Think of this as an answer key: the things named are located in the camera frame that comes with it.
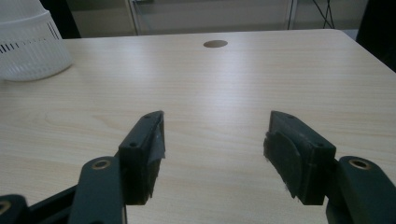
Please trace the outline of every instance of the wooden table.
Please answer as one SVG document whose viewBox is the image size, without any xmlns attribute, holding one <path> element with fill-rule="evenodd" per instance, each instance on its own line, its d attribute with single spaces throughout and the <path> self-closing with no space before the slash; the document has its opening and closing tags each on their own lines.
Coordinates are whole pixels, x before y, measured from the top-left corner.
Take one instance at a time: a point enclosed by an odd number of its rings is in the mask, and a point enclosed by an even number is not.
<svg viewBox="0 0 396 224">
<path fill-rule="evenodd" d="M 225 40 L 222 48 L 205 48 Z M 165 112 L 166 159 L 129 223 L 327 223 L 262 155 L 271 110 L 303 120 L 396 181 L 396 74 L 339 31 L 65 40 L 54 77 L 0 81 L 0 195 L 29 204 L 77 184 L 144 114 Z"/>
</svg>

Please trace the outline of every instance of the screw hole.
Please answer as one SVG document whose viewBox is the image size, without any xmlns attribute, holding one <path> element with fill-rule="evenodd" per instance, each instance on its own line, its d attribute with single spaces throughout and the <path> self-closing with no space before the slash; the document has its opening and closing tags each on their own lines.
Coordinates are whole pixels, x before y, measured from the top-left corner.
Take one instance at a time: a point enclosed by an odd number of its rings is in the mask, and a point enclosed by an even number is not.
<svg viewBox="0 0 396 224">
<path fill-rule="evenodd" d="M 108 166 L 110 166 L 110 161 L 101 160 L 101 161 L 97 161 L 96 163 L 94 163 L 92 165 L 92 169 L 93 170 L 102 170 L 102 169 L 107 168 Z"/>
<path fill-rule="evenodd" d="M 205 42 L 204 46 L 207 48 L 215 49 L 215 48 L 224 47 L 227 44 L 228 44 L 228 42 L 225 40 L 211 40 L 211 41 Z"/>
<path fill-rule="evenodd" d="M 366 161 L 361 161 L 361 160 L 350 160 L 349 164 L 351 164 L 352 166 L 361 169 L 361 170 L 370 170 L 371 169 L 371 165 L 366 162 Z"/>
</svg>

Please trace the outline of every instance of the black cable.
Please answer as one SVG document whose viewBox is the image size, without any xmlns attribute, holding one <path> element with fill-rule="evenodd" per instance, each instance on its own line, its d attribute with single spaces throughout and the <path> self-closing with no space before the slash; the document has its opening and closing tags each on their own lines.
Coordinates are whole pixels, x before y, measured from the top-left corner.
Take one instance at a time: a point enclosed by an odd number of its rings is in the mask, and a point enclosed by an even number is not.
<svg viewBox="0 0 396 224">
<path fill-rule="evenodd" d="M 330 26 L 330 28 L 332 28 L 332 25 L 329 24 L 329 22 L 327 21 L 327 19 L 324 17 L 323 12 L 321 11 L 321 9 L 320 9 L 320 7 L 319 7 L 317 1 L 316 1 L 316 0 L 312 0 L 312 1 L 314 1 L 315 5 L 317 6 L 317 8 L 318 8 L 318 10 L 319 10 L 319 12 L 320 12 L 320 15 L 322 16 L 324 22 L 326 22 L 326 23 Z"/>
<path fill-rule="evenodd" d="M 291 0 L 291 7 L 290 7 L 290 14 L 289 14 L 289 23 L 288 23 L 288 30 L 290 29 L 290 20 L 291 20 L 291 12 L 293 11 L 293 3 L 294 3 L 294 0 Z"/>
<path fill-rule="evenodd" d="M 327 0 L 326 16 L 325 16 L 324 22 L 323 22 L 323 29 L 326 27 L 327 16 L 329 15 L 329 6 L 330 6 L 330 0 Z"/>
<path fill-rule="evenodd" d="M 329 6 L 329 12 L 330 12 L 330 20 L 332 21 L 332 28 L 335 29 L 334 21 L 332 20 L 332 7 L 330 6 L 330 0 L 327 0 L 327 1 L 328 1 L 328 6 Z"/>
</svg>

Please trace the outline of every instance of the metal screw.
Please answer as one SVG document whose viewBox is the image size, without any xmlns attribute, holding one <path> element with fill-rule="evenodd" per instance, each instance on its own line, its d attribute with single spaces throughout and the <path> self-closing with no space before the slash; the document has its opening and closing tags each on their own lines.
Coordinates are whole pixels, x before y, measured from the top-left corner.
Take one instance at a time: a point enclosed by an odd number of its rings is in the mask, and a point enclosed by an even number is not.
<svg viewBox="0 0 396 224">
<path fill-rule="evenodd" d="M 362 160 L 357 160 L 357 159 L 352 159 L 349 160 L 349 164 L 352 166 L 361 169 L 361 170 L 370 170 L 371 165 L 367 161 L 362 161 Z"/>
<path fill-rule="evenodd" d="M 101 161 L 97 161 L 96 163 L 94 163 L 92 165 L 92 169 L 93 170 L 102 170 L 102 169 L 106 169 L 108 166 L 110 166 L 110 161 L 108 160 L 101 160 Z"/>
</svg>

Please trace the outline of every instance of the white basket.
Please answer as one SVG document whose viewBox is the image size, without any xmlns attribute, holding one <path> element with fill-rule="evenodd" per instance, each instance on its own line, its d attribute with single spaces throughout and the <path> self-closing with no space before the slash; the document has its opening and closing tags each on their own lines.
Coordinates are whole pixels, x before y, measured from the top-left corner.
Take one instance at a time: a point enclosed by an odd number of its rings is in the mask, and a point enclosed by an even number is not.
<svg viewBox="0 0 396 224">
<path fill-rule="evenodd" d="M 29 81 L 49 77 L 71 62 L 47 10 L 27 19 L 0 22 L 0 77 L 3 79 Z"/>
</svg>

